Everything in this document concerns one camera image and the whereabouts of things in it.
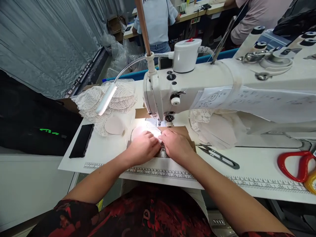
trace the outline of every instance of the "workbench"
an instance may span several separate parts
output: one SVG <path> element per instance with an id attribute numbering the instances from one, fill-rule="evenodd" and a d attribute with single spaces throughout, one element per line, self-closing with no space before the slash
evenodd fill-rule
<path id="1" fill-rule="evenodd" d="M 70 159 L 69 155 L 81 126 L 90 124 L 88 120 L 83 119 L 58 169 L 91 173 L 126 149 L 132 129 L 145 120 L 135 119 L 135 109 L 142 108 L 144 103 L 142 99 L 143 81 L 129 83 L 135 86 L 137 103 L 128 113 L 116 114 L 125 125 L 124 134 L 122 136 L 102 137 L 97 131 L 93 131 L 85 157 Z M 175 126 L 185 126 L 191 140 L 198 145 L 200 140 L 191 129 L 188 117 L 189 111 L 181 112 L 175 115 L 173 123 Z M 293 182 L 285 177 L 277 167 L 278 155 L 284 152 L 298 151 L 298 148 L 302 146 L 300 141 L 284 135 L 245 135 L 244 139 L 239 141 L 237 145 L 241 147 L 219 152 L 239 163 L 240 170 L 230 168 L 205 154 L 199 148 L 196 150 L 207 163 L 254 197 L 316 204 L 315 195 L 306 191 L 301 183 Z M 295 159 L 291 163 L 287 163 L 290 172 L 295 173 L 298 161 L 299 159 Z M 190 173 L 170 158 L 154 158 L 142 166 L 128 169 L 120 175 L 120 178 L 203 189 Z"/>
<path id="2" fill-rule="evenodd" d="M 207 4 L 209 3 L 209 0 L 200 0 L 197 2 L 197 4 L 203 5 L 203 4 Z M 197 18 L 199 16 L 203 16 L 203 15 L 213 15 L 211 18 L 215 19 L 218 18 L 220 16 L 220 13 L 222 11 L 231 9 L 232 7 L 224 7 L 224 3 L 219 3 L 219 4 L 212 4 L 212 7 L 207 9 L 207 10 L 202 10 L 202 11 L 198 11 L 198 12 L 193 12 L 191 14 L 181 14 L 180 16 L 180 21 L 179 22 L 184 22 L 187 20 L 191 20 L 194 18 Z M 194 3 L 190 3 L 189 6 L 187 6 L 187 8 L 193 8 L 194 7 Z M 134 8 L 132 15 L 137 15 L 137 9 Z M 130 23 L 127 25 L 127 27 L 131 26 L 131 29 L 129 31 L 125 31 L 124 32 L 124 39 L 129 39 L 132 37 L 137 36 L 138 34 L 134 34 L 132 32 L 132 28 L 134 26 L 134 23 Z"/>

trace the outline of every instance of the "black phone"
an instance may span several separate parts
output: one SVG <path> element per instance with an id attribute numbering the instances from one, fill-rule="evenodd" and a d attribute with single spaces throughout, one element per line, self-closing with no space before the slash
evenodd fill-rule
<path id="1" fill-rule="evenodd" d="M 86 155 L 94 124 L 82 125 L 69 158 L 82 158 Z"/>
<path id="2" fill-rule="evenodd" d="M 209 8 L 211 8 L 211 7 L 212 7 L 212 6 L 209 5 L 209 4 L 204 4 L 204 5 L 201 6 L 201 8 L 204 9 L 204 10 L 209 9 Z"/>
<path id="3" fill-rule="evenodd" d="M 173 60 L 169 58 L 161 57 L 158 59 L 158 67 L 159 70 L 172 68 Z"/>

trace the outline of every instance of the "worker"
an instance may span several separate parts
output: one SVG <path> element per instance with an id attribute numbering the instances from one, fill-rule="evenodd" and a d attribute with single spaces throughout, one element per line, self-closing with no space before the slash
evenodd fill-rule
<path id="1" fill-rule="evenodd" d="M 244 4 L 249 2 L 246 16 L 231 31 L 227 44 L 229 45 L 231 43 L 232 47 L 240 46 L 256 26 L 265 26 L 266 29 L 275 28 L 278 20 L 285 14 L 292 1 L 293 0 L 226 0 L 224 3 L 225 7 L 241 8 Z"/>
<path id="2" fill-rule="evenodd" d="M 197 155 L 186 138 L 165 130 L 159 139 L 170 158 L 203 186 L 238 236 L 293 236 L 257 200 Z M 160 148 L 157 138 L 143 132 L 78 183 L 28 236 L 214 236 L 202 205 L 179 187 L 141 183 L 98 212 L 96 204 L 119 175 L 150 161 Z"/>
<path id="3" fill-rule="evenodd" d="M 178 22 L 180 14 L 170 0 L 144 0 L 142 2 L 150 50 L 154 53 L 170 52 L 168 26 Z M 132 32 L 142 33 L 138 16 L 134 21 Z M 157 65 L 158 58 L 155 58 L 154 62 Z"/>

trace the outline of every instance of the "black bag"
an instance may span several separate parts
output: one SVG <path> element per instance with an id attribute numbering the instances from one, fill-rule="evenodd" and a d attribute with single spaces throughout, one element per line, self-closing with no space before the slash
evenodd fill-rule
<path id="1" fill-rule="evenodd" d="M 0 146 L 63 156 L 82 118 L 0 70 Z"/>
<path id="2" fill-rule="evenodd" d="M 316 31 L 316 9 L 285 18 L 275 27 L 273 33 L 295 39 L 307 31 Z"/>

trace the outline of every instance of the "thread spool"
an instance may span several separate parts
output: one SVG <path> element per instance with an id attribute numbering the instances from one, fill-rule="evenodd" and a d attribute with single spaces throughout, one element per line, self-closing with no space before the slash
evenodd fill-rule
<path id="1" fill-rule="evenodd" d="M 233 58 L 239 58 L 245 56 L 248 52 L 251 51 L 253 46 L 256 44 L 258 39 L 260 38 L 261 34 L 264 32 L 264 26 L 256 26 L 251 33 L 248 35 L 246 40 L 240 46 L 238 51 L 235 53 Z"/>
<path id="2" fill-rule="evenodd" d="M 297 44 L 297 47 L 301 50 L 296 53 L 296 57 L 306 58 L 310 55 L 316 53 L 316 38 L 314 39 L 304 39 L 303 41 Z"/>
<path id="3" fill-rule="evenodd" d="M 305 32 L 304 34 L 298 36 L 296 38 L 296 40 L 294 40 L 289 46 L 289 49 L 296 49 L 298 43 L 300 43 L 301 41 L 305 40 L 305 39 L 316 39 L 316 32 L 315 31 L 308 31 Z"/>
<path id="4" fill-rule="evenodd" d="M 261 51 L 261 50 L 265 50 L 268 46 L 267 42 L 257 42 L 250 50 L 250 52 L 256 52 L 256 51 Z"/>

